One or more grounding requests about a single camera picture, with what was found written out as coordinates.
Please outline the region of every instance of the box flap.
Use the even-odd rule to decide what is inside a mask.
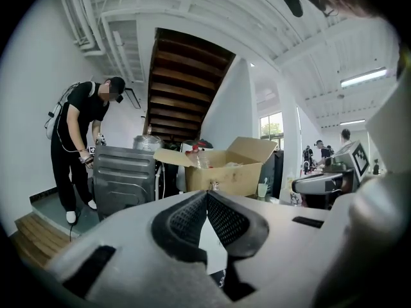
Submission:
[[[185,153],[179,151],[166,150],[159,148],[154,153],[154,159],[163,163],[173,164],[175,166],[192,167],[194,166],[191,160]]]
[[[264,139],[237,137],[227,151],[265,163],[275,150],[277,143]]]

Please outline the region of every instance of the cardboard box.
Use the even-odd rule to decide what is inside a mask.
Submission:
[[[231,195],[248,196],[256,193],[261,167],[271,156],[277,144],[272,141],[237,137],[227,151],[204,151],[210,160],[210,169],[195,168],[185,153],[160,148],[154,159],[186,168],[188,191],[211,189],[212,182],[219,190]],[[228,162],[242,163],[238,167],[224,167]]]

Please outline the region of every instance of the black pants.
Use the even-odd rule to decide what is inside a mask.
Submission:
[[[76,186],[78,194],[85,204],[92,199],[87,185],[86,166],[80,162],[79,157],[79,153],[68,153],[65,151],[60,143],[60,139],[54,132],[51,138],[51,163],[53,165],[58,196],[66,211],[76,210],[76,196],[74,195],[73,184]],[[69,178],[70,169],[73,184]]]

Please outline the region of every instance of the gray floor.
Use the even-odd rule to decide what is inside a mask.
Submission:
[[[81,211],[78,222],[71,231],[72,237],[78,237],[99,223],[96,211],[90,209],[79,198],[76,192],[77,209]],[[32,204],[34,213],[49,222],[55,228],[69,235],[70,225],[66,221],[66,212],[60,203],[58,194],[52,194]]]

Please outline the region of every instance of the white sneaker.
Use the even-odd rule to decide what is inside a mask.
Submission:
[[[88,205],[90,208],[92,208],[93,210],[97,210],[97,205],[96,202],[94,202],[94,200],[91,200],[88,202]]]
[[[73,223],[76,223],[76,212],[75,211],[67,211],[66,212],[66,220],[67,222],[72,225]]]

